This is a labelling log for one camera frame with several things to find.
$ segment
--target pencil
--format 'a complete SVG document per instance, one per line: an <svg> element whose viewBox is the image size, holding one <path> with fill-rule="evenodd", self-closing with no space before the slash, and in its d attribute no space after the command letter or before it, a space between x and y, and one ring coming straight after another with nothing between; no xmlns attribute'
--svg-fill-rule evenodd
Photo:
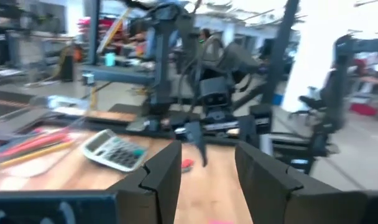
<svg viewBox="0 0 378 224"><path fill-rule="evenodd" d="M9 161L2 162L2 163L0 163L0 168L7 168L7 167L10 167L10 166L16 165L18 163L26 162L26 161L29 161L29 160L32 160L32 159L36 159L36 158L45 156L47 154L51 154L53 152L64 150L67 147L73 145L73 143L74 143L74 141L63 142L61 144L58 144L57 146L51 146L51 147L45 148L43 150L27 154L25 156L22 156L22 157L19 157L19 158L16 158L16 159L11 159Z"/></svg>

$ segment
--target desk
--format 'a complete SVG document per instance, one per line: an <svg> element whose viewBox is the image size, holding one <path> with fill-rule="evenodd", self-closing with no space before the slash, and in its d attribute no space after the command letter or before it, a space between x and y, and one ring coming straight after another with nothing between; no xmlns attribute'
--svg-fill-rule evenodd
<svg viewBox="0 0 378 224"><path fill-rule="evenodd" d="M367 103L369 99L378 99L378 94L371 93L374 86L378 85L376 77L361 77L353 86L351 92L351 103Z"/></svg>
<svg viewBox="0 0 378 224"><path fill-rule="evenodd" d="M96 112L93 116L129 119L126 115L108 112ZM148 147L148 159L170 142L124 137ZM200 154L193 146L183 145L182 157L193 159L195 166L191 172L182 174L175 224L207 224L213 220L252 223L237 178L233 148L208 146L209 163L205 168L201 166ZM55 167L37 177L26 179L0 175L0 186L7 184L11 190L106 189L125 176L90 162L78 149L73 149Z"/></svg>

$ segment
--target red container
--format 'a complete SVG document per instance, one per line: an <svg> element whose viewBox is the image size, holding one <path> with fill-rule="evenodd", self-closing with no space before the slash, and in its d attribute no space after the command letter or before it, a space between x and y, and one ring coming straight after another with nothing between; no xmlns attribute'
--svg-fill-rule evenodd
<svg viewBox="0 0 378 224"><path fill-rule="evenodd" d="M378 114L378 110L376 108L362 103L353 103L351 105L351 111L364 116L375 116Z"/></svg>

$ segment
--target white wall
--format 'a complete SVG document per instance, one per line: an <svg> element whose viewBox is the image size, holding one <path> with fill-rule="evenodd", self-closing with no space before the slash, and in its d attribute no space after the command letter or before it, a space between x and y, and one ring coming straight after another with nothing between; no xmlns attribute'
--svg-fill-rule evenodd
<svg viewBox="0 0 378 224"><path fill-rule="evenodd" d="M101 12L109 14L120 15L123 11L126 10L126 7L121 1L114 0L103 0L101 1Z"/></svg>
<svg viewBox="0 0 378 224"><path fill-rule="evenodd" d="M298 100L307 95L308 87L321 89L330 74L334 43L348 33L353 8L352 0L306 1L307 23L290 73L282 108L288 112L302 110Z"/></svg>
<svg viewBox="0 0 378 224"><path fill-rule="evenodd" d="M66 9L66 27L70 37L79 34L77 23L79 19L84 17L83 1L85 0L68 0Z"/></svg>

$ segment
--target pink object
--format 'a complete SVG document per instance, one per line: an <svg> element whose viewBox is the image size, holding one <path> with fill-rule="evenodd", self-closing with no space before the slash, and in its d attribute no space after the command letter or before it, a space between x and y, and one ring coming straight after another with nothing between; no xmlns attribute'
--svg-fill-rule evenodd
<svg viewBox="0 0 378 224"><path fill-rule="evenodd" d="M34 132L35 133L43 133L44 132L44 128L36 128L36 129L34 129Z"/></svg>
<svg viewBox="0 0 378 224"><path fill-rule="evenodd" d="M210 224L233 224L233 222L211 221Z"/></svg>

